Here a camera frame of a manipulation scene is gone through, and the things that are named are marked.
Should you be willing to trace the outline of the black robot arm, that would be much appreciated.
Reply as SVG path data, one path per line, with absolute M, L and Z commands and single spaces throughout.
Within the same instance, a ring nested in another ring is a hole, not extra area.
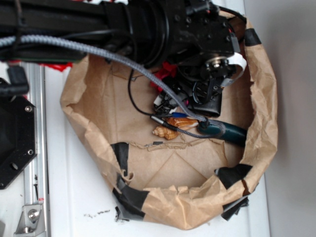
M 146 68 L 167 62 L 178 68 L 189 108 L 219 116 L 222 90 L 236 72 L 230 58 L 239 44 L 228 19 L 210 0 L 129 0 L 90 4 L 77 0 L 3 0 L 0 3 L 2 60 L 65 64 L 82 49 L 59 49 L 32 41 L 51 36 L 121 54 Z

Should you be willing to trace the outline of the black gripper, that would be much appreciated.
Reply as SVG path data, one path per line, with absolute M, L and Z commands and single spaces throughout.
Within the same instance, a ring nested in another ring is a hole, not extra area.
M 222 95 L 237 67 L 229 61 L 239 53 L 239 43 L 227 18 L 210 0 L 165 0 L 170 24 L 167 62 L 177 65 L 174 78 L 163 80 L 184 101 L 192 96 L 206 104 Z

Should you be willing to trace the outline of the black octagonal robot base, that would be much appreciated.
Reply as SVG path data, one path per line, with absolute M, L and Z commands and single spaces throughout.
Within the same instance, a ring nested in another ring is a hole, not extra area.
M 0 189 L 37 155 L 35 106 L 24 96 L 0 98 Z

